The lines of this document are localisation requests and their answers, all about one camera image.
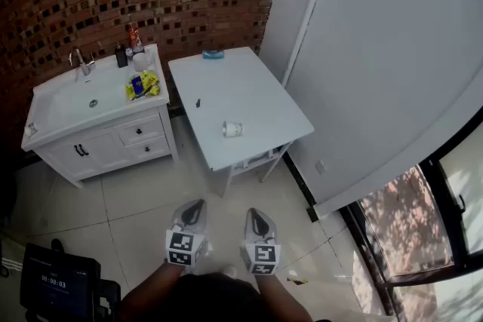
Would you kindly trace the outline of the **white sink vanity cabinet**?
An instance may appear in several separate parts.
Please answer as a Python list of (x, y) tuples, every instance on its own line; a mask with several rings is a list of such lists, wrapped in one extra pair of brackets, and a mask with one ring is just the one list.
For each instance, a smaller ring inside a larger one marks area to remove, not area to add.
[[(133, 64), (119, 68), (115, 56), (98, 60), (87, 76), (72, 69), (34, 88), (26, 124), (35, 122), (38, 132), (23, 135), (22, 149), (34, 151), (78, 188), (84, 179), (166, 155), (178, 161), (158, 47), (145, 50), (152, 55), (148, 69), (158, 76), (159, 95), (128, 100), (125, 87), (136, 72)], [(89, 155), (76, 152), (79, 144)]]

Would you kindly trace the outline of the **black tablet screen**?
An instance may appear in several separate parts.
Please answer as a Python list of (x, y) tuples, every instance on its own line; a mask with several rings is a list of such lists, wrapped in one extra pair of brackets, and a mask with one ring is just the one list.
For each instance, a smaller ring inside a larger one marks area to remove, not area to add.
[(94, 322), (100, 263), (36, 244), (26, 245), (20, 304), (47, 320)]

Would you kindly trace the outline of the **white table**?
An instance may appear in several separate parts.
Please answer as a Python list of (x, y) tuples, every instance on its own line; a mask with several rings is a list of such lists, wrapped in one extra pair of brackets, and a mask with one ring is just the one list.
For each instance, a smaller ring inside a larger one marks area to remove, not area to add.
[[(235, 176), (264, 164), (275, 168), (294, 141), (314, 131), (289, 93), (248, 47), (229, 49), (220, 60), (195, 55), (168, 65), (219, 196), (229, 191)], [(199, 108), (197, 99), (201, 99)], [(224, 121), (242, 123), (243, 135), (224, 138)]]

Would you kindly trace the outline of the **white wall pipe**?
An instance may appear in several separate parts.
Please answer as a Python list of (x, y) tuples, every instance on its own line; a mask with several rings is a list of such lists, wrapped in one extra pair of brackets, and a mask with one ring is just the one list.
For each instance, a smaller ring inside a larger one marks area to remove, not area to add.
[(294, 68), (295, 62), (296, 62), (297, 57), (299, 55), (304, 37), (306, 35), (306, 31), (308, 29), (309, 22), (311, 20), (313, 11), (315, 9), (316, 2), (317, 2), (317, 0), (309, 0), (308, 3), (307, 3), (306, 10), (304, 12), (303, 19), (302, 19), (301, 24), (300, 24), (300, 28), (299, 28), (299, 31), (297, 33), (297, 37), (296, 37), (295, 42), (294, 42), (294, 46), (291, 50), (291, 55), (289, 57), (287, 67), (285, 69), (284, 76), (283, 76), (282, 81), (281, 81), (281, 85), (282, 85), (283, 88), (286, 88), (286, 86), (288, 84), (288, 81), (289, 81), (289, 78), (291, 76), (292, 70)]

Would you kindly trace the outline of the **person's black shirt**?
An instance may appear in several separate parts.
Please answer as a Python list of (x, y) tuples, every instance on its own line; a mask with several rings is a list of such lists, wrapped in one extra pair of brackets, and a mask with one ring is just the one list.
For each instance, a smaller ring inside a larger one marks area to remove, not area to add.
[(248, 282), (221, 273), (182, 276), (160, 307), (168, 322), (271, 322), (261, 295)]

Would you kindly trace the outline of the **large yellow printed packet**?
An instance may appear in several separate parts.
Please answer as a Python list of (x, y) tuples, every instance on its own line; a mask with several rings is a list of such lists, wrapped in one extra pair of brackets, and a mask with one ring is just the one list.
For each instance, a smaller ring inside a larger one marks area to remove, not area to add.
[(142, 71), (140, 77), (144, 89), (147, 89), (158, 83), (158, 76), (153, 71)]

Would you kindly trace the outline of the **plain white mug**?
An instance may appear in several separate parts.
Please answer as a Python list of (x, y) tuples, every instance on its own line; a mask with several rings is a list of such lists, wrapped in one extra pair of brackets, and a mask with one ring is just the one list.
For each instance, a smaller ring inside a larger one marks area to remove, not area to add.
[(139, 52), (133, 55), (134, 70), (136, 72), (146, 71), (152, 63), (152, 55), (149, 52)]

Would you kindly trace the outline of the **black soap dispenser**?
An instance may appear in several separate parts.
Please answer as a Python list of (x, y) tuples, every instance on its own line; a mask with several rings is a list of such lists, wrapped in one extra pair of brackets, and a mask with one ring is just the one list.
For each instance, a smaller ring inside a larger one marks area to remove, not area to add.
[(119, 42), (115, 46), (115, 58), (119, 68), (126, 67), (128, 65), (128, 57), (126, 54), (125, 46)]

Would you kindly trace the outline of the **chrome faucet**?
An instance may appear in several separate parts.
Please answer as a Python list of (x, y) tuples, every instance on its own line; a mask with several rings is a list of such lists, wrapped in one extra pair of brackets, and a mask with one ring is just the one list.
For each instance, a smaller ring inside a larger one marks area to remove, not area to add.
[(70, 66), (73, 66), (74, 64), (74, 58), (77, 59), (78, 65), (83, 73), (84, 76), (90, 75), (91, 74), (91, 68), (95, 64), (94, 56), (91, 54), (91, 59), (89, 61), (85, 61), (84, 57), (82, 56), (82, 53), (79, 48), (73, 47), (69, 51), (68, 55), (68, 62)]

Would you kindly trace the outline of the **person's right forearm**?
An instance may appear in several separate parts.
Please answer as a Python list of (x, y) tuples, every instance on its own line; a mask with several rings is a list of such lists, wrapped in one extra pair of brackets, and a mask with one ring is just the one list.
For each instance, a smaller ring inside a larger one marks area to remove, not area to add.
[(258, 290), (277, 322), (313, 322), (308, 311), (275, 275), (256, 275)]

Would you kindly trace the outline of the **red tube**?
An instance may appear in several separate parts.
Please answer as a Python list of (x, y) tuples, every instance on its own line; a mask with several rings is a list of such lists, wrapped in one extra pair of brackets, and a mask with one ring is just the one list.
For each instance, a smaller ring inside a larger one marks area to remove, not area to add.
[(131, 50), (132, 50), (132, 47), (135, 46), (135, 45), (143, 45), (143, 43), (140, 39), (139, 29), (137, 27), (132, 26), (128, 30), (128, 41), (129, 41), (129, 45), (131, 47)]

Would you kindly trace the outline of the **black window frame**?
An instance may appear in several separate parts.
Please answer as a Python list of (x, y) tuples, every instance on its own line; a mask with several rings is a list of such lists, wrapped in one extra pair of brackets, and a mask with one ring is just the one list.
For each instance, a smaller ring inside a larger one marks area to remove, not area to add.
[(483, 322), (483, 108), (430, 156), (340, 214), (389, 316)]

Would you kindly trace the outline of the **black mount bracket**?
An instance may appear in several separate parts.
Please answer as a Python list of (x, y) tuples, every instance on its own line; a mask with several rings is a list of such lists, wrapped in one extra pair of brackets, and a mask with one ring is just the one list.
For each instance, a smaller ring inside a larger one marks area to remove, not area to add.
[(118, 309), (121, 303), (121, 287), (111, 280), (97, 282), (96, 322), (120, 322)]

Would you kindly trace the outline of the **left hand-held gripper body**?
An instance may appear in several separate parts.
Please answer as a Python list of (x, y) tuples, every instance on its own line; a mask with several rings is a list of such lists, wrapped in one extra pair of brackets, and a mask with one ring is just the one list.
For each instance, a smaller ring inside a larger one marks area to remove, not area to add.
[(195, 271), (207, 246), (205, 234), (195, 234), (181, 225), (173, 225), (166, 231), (166, 260), (170, 264), (184, 267), (187, 273)]

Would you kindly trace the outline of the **person's left forearm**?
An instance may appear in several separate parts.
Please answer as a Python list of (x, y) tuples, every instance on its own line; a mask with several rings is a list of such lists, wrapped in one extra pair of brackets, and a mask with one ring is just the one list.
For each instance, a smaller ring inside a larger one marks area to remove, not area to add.
[(184, 267), (164, 262), (146, 280), (131, 290), (121, 301), (121, 322), (137, 322), (165, 301), (184, 272)]

